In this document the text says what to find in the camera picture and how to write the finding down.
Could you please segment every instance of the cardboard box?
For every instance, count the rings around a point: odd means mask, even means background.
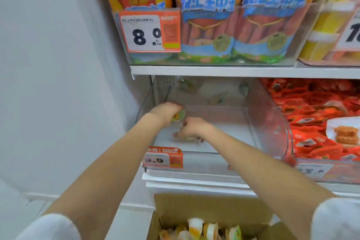
[[[161,229],[175,229],[193,217],[218,223],[219,228],[240,225],[242,235],[258,240],[297,240],[283,223],[269,225],[273,213],[257,198],[163,193],[154,200],[147,240],[159,240]]]

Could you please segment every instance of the white floor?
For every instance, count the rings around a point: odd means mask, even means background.
[[[28,201],[0,180],[0,232],[2,240],[13,240],[51,205],[46,201]],[[146,240],[152,213],[119,209],[106,240]]]

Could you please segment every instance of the white sleeve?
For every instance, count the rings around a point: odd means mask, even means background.
[[[330,198],[316,209],[311,240],[360,239],[360,204],[346,198]]]
[[[74,223],[61,214],[47,214],[31,223],[16,240],[81,240]]]

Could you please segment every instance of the orange price tag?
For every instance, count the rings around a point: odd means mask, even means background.
[[[180,52],[180,9],[122,10],[121,23],[128,52]]]
[[[149,146],[142,164],[146,167],[183,168],[182,152],[179,148]]]

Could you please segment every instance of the forearm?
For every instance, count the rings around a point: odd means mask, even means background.
[[[116,211],[161,125],[146,114],[97,158],[45,212],[71,219],[82,239],[104,239]]]
[[[298,170],[212,125],[203,136],[299,240],[310,238],[315,209],[335,195]]]

